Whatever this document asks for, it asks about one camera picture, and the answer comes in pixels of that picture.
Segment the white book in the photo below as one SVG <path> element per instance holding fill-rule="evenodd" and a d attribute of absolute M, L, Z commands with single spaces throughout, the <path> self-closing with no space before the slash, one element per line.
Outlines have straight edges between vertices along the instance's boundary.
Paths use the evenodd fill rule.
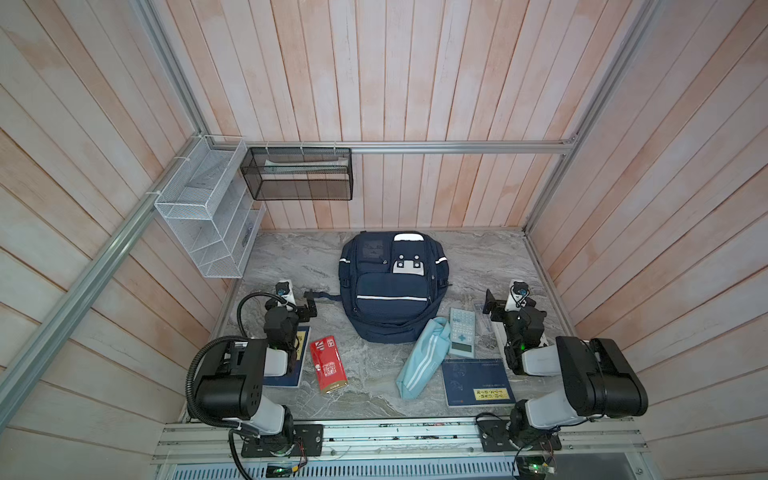
<path fill-rule="evenodd" d="M 506 362 L 506 354 L 504 352 L 504 347 L 507 343 L 507 336 L 504 329 L 504 325 L 500 322 L 492 322 L 491 323 L 491 331 L 494 333 L 497 344 L 498 344 L 498 350 L 500 353 L 500 356 L 502 358 L 502 361 L 504 364 L 507 364 Z M 543 335 L 541 338 L 541 342 L 539 344 L 540 348 L 547 347 L 552 344 L 552 341 L 546 336 Z"/>

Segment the light green calculator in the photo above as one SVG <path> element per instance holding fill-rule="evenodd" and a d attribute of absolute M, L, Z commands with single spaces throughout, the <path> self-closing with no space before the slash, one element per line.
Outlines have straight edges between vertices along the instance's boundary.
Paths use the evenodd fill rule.
<path fill-rule="evenodd" d="M 472 311 L 451 308 L 449 354 L 456 357 L 475 358 L 476 315 Z"/>

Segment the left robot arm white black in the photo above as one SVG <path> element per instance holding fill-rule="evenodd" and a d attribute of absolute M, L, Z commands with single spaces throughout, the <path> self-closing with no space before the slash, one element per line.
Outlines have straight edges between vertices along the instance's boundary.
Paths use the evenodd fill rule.
<path fill-rule="evenodd" d="M 243 319 L 244 306 L 257 298 L 266 301 L 260 338 L 249 334 Z M 296 303 L 283 282 L 274 293 L 256 291 L 240 300 L 235 313 L 239 333 L 210 341 L 189 366 L 185 397 L 191 418 L 225 428 L 272 456 L 288 456 L 298 448 L 289 408 L 271 401 L 263 390 L 266 379 L 296 370 L 299 325 L 317 316 L 313 294 L 304 298 L 303 304 Z"/>

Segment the navy blue student backpack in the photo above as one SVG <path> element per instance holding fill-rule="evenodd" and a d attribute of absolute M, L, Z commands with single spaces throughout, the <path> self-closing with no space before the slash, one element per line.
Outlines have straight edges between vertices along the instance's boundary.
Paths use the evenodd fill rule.
<path fill-rule="evenodd" d="M 339 293 L 314 292 L 341 303 L 362 339 L 412 343 L 436 316 L 449 271 L 442 244 L 425 233 L 364 231 L 343 246 Z"/>

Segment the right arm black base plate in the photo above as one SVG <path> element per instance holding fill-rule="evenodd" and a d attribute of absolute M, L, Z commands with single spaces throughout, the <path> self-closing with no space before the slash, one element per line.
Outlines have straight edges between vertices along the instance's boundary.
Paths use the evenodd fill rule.
<path fill-rule="evenodd" d="M 523 452 L 559 452 L 563 445 L 560 438 L 555 435 L 542 435 L 537 440 L 526 442 L 525 440 L 513 441 L 508 427 L 510 422 L 493 416 L 480 416 L 475 419 L 475 426 L 485 453 L 515 453 L 520 447 Z"/>

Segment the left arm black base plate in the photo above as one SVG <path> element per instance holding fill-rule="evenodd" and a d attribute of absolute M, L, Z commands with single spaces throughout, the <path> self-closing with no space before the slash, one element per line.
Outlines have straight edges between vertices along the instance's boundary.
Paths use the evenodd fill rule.
<path fill-rule="evenodd" d="M 279 460 L 303 456 L 316 457 L 322 453 L 324 438 L 322 424 L 298 424 L 292 429 L 291 436 L 287 436 L 284 432 L 245 441 L 240 451 L 241 456 L 246 459 Z"/>

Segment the blue book yellow spine label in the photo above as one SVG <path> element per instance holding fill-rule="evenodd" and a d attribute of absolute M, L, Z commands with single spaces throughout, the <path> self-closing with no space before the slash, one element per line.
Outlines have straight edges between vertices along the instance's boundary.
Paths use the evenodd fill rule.
<path fill-rule="evenodd" d="M 298 388 L 300 386 L 310 332 L 311 328 L 309 326 L 298 327 L 297 350 L 292 357 L 292 364 L 288 363 L 291 356 L 287 352 L 278 349 L 267 349 L 264 369 L 264 384 L 266 386 L 278 388 Z"/>

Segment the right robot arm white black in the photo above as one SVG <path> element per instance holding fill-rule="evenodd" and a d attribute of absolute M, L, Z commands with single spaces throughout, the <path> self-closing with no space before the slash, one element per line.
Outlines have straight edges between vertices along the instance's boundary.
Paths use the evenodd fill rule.
<path fill-rule="evenodd" d="M 543 342 L 547 313 L 530 298 L 526 283 L 513 283 L 505 301 L 487 291 L 483 313 L 503 326 L 504 360 L 513 373 L 562 380 L 553 392 L 515 403 L 507 425 L 511 445 L 525 450 L 566 427 L 647 412 L 646 389 L 615 341 L 557 336 L 552 344 Z"/>

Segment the blue book yellow front label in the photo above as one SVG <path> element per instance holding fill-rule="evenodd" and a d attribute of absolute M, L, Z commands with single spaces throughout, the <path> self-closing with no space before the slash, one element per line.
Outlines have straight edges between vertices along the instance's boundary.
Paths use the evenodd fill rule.
<path fill-rule="evenodd" d="M 448 359 L 442 363 L 442 374 L 450 408 L 515 403 L 501 359 Z"/>

